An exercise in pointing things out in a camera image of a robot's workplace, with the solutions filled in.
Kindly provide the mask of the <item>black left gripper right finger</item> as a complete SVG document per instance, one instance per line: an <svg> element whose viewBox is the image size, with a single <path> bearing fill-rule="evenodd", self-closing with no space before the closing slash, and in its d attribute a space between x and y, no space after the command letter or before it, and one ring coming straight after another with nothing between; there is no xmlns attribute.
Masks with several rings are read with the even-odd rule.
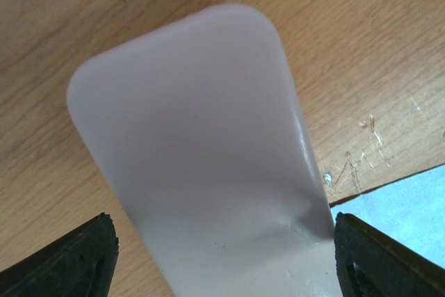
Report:
<svg viewBox="0 0 445 297"><path fill-rule="evenodd" d="M337 214L334 246L343 296L444 295L442 267L352 214Z"/></svg>

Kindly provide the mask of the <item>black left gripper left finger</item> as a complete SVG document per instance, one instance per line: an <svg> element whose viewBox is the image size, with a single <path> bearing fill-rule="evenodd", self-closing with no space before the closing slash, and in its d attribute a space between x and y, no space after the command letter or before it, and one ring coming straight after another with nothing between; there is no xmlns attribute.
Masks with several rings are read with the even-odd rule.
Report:
<svg viewBox="0 0 445 297"><path fill-rule="evenodd" d="M101 213L1 272L2 296L107 296L119 254Z"/></svg>

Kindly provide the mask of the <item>pink glasses case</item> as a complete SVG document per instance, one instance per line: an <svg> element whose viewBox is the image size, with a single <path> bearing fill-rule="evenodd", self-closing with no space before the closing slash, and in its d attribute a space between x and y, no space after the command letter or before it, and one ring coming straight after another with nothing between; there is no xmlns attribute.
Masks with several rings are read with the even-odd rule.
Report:
<svg viewBox="0 0 445 297"><path fill-rule="evenodd" d="M176 296L340 296L334 223L271 21L212 6L84 63L75 127Z"/></svg>

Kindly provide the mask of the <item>light blue cleaning cloth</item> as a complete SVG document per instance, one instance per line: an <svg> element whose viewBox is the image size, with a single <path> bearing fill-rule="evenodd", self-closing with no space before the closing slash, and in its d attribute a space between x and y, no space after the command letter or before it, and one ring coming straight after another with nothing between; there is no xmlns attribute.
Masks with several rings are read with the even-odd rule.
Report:
<svg viewBox="0 0 445 297"><path fill-rule="evenodd" d="M444 267L444 166L400 179L331 208L353 214Z"/></svg>

